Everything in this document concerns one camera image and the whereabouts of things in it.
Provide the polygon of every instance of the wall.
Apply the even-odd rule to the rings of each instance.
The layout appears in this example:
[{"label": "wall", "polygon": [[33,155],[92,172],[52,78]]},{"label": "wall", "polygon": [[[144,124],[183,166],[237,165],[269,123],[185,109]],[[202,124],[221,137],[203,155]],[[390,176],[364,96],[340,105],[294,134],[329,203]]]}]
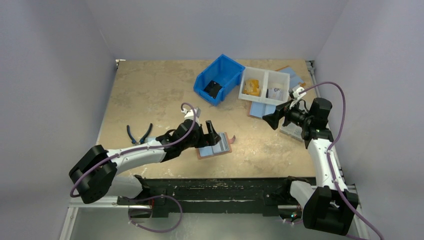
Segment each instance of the wall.
[{"label": "wall", "polygon": [[[346,94],[336,146],[347,182],[386,239],[423,238],[423,12],[422,1],[351,0],[316,59],[317,81]],[[319,90],[339,129],[340,93]]]},{"label": "wall", "polygon": [[116,59],[315,59],[347,0],[87,0]]},{"label": "wall", "polygon": [[0,239],[58,239],[115,61],[83,0],[2,1],[0,56]]}]

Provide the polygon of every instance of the blue plastic container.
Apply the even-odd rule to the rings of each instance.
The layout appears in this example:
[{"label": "blue plastic container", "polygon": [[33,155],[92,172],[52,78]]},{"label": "blue plastic container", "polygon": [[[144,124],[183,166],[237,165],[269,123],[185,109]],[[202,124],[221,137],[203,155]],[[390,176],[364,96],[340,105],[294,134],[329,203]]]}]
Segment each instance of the blue plastic container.
[{"label": "blue plastic container", "polygon": [[[222,54],[197,76],[193,89],[204,100],[217,106],[235,86],[240,85],[243,70],[243,65]],[[215,98],[204,91],[211,81],[222,87]]]}]

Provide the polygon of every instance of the yellow object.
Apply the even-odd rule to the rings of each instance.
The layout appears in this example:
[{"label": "yellow object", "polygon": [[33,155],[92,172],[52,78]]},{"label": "yellow object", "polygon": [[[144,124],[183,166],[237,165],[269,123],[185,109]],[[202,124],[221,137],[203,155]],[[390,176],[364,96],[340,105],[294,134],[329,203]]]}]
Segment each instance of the yellow object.
[{"label": "yellow object", "polygon": [[243,94],[259,97],[261,90],[259,89],[259,80],[249,79],[244,82]]}]

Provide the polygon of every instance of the beige table surface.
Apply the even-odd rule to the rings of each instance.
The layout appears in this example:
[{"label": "beige table surface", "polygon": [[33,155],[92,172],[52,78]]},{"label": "beige table surface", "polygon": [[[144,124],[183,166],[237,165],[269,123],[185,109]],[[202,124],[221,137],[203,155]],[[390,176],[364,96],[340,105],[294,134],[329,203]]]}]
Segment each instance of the beige table surface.
[{"label": "beige table surface", "polygon": [[[309,87],[311,76],[303,59],[237,60],[244,66],[277,70],[289,65]],[[121,61],[109,99],[98,143],[105,149],[131,147],[126,125],[137,140],[153,123],[150,136],[163,135],[183,122],[182,102],[201,109],[200,121],[206,130],[211,120],[217,132],[235,135],[232,153],[199,160],[194,148],[164,163],[140,166],[122,175],[146,178],[252,178],[314,177],[314,166],[303,142],[279,130],[272,130],[263,120],[248,117],[248,101],[238,99],[239,86],[213,106],[193,91],[197,75],[212,60]],[[305,100],[316,97],[309,91]]]}]

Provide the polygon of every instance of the purple cable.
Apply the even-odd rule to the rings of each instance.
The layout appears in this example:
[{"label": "purple cable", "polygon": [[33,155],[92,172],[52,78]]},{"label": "purple cable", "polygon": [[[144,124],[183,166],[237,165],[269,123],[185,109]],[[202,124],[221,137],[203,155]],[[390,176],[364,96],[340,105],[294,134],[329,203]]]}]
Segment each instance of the purple cable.
[{"label": "purple cable", "polygon": [[175,225],[173,227],[168,228],[168,229],[165,229],[165,230],[156,230],[156,229],[151,229],[151,228],[142,226],[142,225],[136,223],[135,221],[133,221],[133,219],[131,218],[131,215],[130,215],[130,211],[128,211],[129,222],[132,223],[136,227],[139,227],[141,229],[147,230],[149,232],[158,233],[158,234],[163,234],[163,233],[171,232],[172,230],[176,229],[178,227],[178,225],[180,225],[181,220],[183,220],[183,208],[181,207],[181,204],[178,202],[177,199],[173,198],[172,196],[168,196],[168,195],[160,195],[160,196],[151,196],[151,197],[148,197],[148,198],[145,198],[145,199],[139,199],[139,200],[129,199],[128,198],[128,200],[136,201],[136,202],[139,202],[139,201],[140,202],[144,202],[144,201],[148,201],[148,200],[152,200],[152,199],[159,199],[159,198],[171,199],[172,201],[176,202],[176,204],[178,205],[179,213],[180,213],[179,214],[179,219],[178,219],[178,221],[175,223]]},{"label": "purple cable", "polygon": [[[181,142],[182,140],[184,140],[192,132],[192,130],[195,127],[195,124],[196,124],[196,110],[195,110],[195,108],[190,103],[183,102],[181,104],[181,110],[183,110],[183,106],[184,105],[189,106],[191,108],[191,110],[193,110],[193,123],[191,124],[190,128],[188,129],[188,131],[184,134],[184,136],[182,136],[180,139],[178,139],[176,141],[173,141],[173,142],[168,143],[168,144],[165,144],[165,145],[150,146],[150,147],[141,146],[141,147],[136,147],[136,148],[128,149],[128,150],[123,151],[121,153],[121,155],[128,154],[128,153],[135,152],[135,151],[139,151],[139,150],[145,150],[145,149],[161,149],[161,148],[167,148],[167,147],[170,147],[172,145],[175,145],[175,144]],[[93,172],[95,169],[97,169],[98,167],[100,167],[101,165],[103,165],[104,163],[106,163],[107,161],[112,160],[112,159],[114,159],[114,158],[116,158],[118,156],[119,156],[119,154],[114,154],[112,156],[109,156],[109,157],[101,160],[99,163],[97,163],[92,168],[90,168],[89,170],[87,170],[80,178],[78,178],[78,180],[75,182],[75,184],[72,186],[72,188],[70,190],[70,196],[71,196],[71,198],[77,198],[77,197],[80,196],[79,194],[74,194],[74,191],[77,188],[77,186],[83,181],[83,179],[85,177],[87,177],[87,175],[89,175],[91,172]]]},{"label": "purple cable", "polygon": [[[330,156],[330,149],[337,143],[337,141],[339,141],[340,139],[340,135],[342,134],[342,130],[343,130],[343,125],[345,124],[345,115],[346,115],[346,98],[345,98],[345,93],[343,92],[342,88],[335,82],[332,81],[324,81],[321,83],[318,83],[314,86],[308,87],[305,90],[301,91],[300,94],[305,93],[311,89],[314,89],[320,85],[324,85],[324,84],[331,84],[334,85],[338,88],[338,90],[341,93],[341,99],[343,102],[343,113],[341,116],[341,123],[340,123],[340,129],[338,130],[338,134],[337,137],[335,138],[335,140],[330,144],[330,146],[328,146],[327,149],[327,161],[328,164],[330,166],[330,170],[331,170],[331,175],[334,181],[334,185],[337,188],[337,192],[340,195],[341,199],[343,200],[343,202],[347,205],[347,207],[356,215],[358,216],[359,219],[361,219],[366,225],[368,225],[368,227],[370,227],[379,237],[381,240],[384,240],[385,238],[383,237],[383,234],[374,226],[371,224],[371,222],[369,222],[364,216],[362,216],[355,208],[354,206],[351,205],[351,203],[348,201],[348,199],[345,197],[345,195],[343,194],[342,190],[340,189],[339,183],[336,180],[336,172],[334,170],[333,167],[333,163],[331,161],[331,156]],[[350,234],[347,234],[346,237],[351,238],[351,239],[355,239],[355,240],[366,240],[364,238],[360,238],[357,236],[353,236]]]}]

